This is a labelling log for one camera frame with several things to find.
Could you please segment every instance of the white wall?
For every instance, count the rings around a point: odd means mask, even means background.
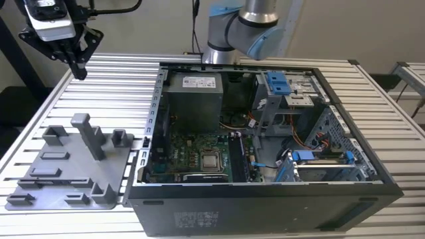
[[[356,59],[370,73],[425,62],[425,0],[304,0],[288,57]]]

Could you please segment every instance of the slotted aluminum surface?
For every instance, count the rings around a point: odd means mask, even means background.
[[[84,81],[67,73],[49,99],[0,161],[0,235],[49,238],[147,237],[131,208],[109,211],[7,211],[5,197],[13,192],[41,149],[41,134],[49,124],[73,132],[76,112],[89,113],[92,125],[104,132],[124,128],[140,147],[149,100],[160,61],[197,62],[197,56],[96,54],[87,65]],[[344,107],[365,135],[405,196],[345,234],[248,235],[232,238],[425,238],[425,133],[358,66],[348,61],[271,58],[241,59],[243,64],[320,68]],[[123,180],[121,192],[127,181]]]
[[[400,62],[392,74],[398,75],[414,91],[425,97],[425,63]]]

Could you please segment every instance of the blue plastic latch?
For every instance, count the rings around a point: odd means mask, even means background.
[[[346,151],[345,155],[346,155],[346,164],[354,163],[354,155],[353,155],[353,153],[350,151]]]
[[[300,156],[299,156],[299,152],[297,151],[292,152],[292,159],[293,159],[293,161],[299,161]]]
[[[312,151],[296,151],[299,153],[300,160],[315,160]]]
[[[264,163],[251,162],[252,166],[265,167]]]
[[[267,82],[272,89],[273,94],[285,95],[291,94],[291,87],[287,77],[281,72],[267,72]]]
[[[281,176],[284,176],[284,172],[285,172],[285,171],[287,171],[287,168],[283,167],[281,170],[280,170],[280,172],[279,172],[277,178],[276,178],[276,181],[277,181],[277,182],[280,182]]]

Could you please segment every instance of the gray plastic block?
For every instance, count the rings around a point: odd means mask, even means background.
[[[75,188],[92,188],[93,180],[91,178],[81,178],[79,180],[73,180],[69,185]]]
[[[61,125],[51,125],[43,134],[43,139],[49,146],[63,146],[60,137],[68,136],[65,128]]]
[[[43,153],[40,158],[44,159],[44,160],[68,159],[69,158],[69,153],[68,152],[59,152],[59,153],[47,152],[47,153]]]
[[[15,206],[31,206],[32,200],[35,200],[35,198],[29,193],[11,194],[5,200]]]
[[[92,199],[97,204],[108,204],[116,201],[117,194],[113,192],[111,185],[108,184],[107,189],[101,190],[97,183],[93,184],[92,188]]]
[[[91,203],[91,200],[84,193],[69,193],[65,195],[64,200],[69,205],[88,205]]]
[[[43,185],[37,184],[33,180],[19,180],[17,185],[24,189],[39,189],[43,187]]]
[[[107,142],[107,138],[104,133],[101,132],[101,128],[99,126],[95,126],[93,132],[95,132],[95,137],[97,139],[97,142],[100,143],[100,145],[104,145],[104,143]]]
[[[75,114],[71,119],[71,124],[79,129],[83,141],[88,150],[91,151],[95,160],[103,160],[105,158],[105,153],[101,150],[101,144],[93,132],[93,128],[89,124],[91,116],[88,114]]]
[[[59,177],[61,170],[59,168],[32,168],[29,169],[31,177]]]
[[[127,136],[128,143],[124,145],[128,147],[115,147],[111,133],[103,134],[99,127],[88,128],[92,130],[93,142],[100,145],[104,141],[100,146],[104,159],[95,160],[81,134],[69,133],[68,136],[61,136],[59,131],[56,134],[60,135],[63,146],[44,145],[25,176],[17,181],[15,195],[29,194],[36,200],[12,198],[12,203],[5,205],[7,210],[104,210],[116,206],[133,135],[119,130],[120,136]],[[67,160],[43,159],[61,156],[64,152],[68,152]],[[76,194],[84,194],[88,202],[84,196],[80,199]]]
[[[129,146],[129,141],[124,129],[115,129],[112,132],[112,143],[116,148],[125,148]]]

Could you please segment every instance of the connector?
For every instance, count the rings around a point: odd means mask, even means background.
[[[252,166],[265,167],[264,163],[251,162]]]

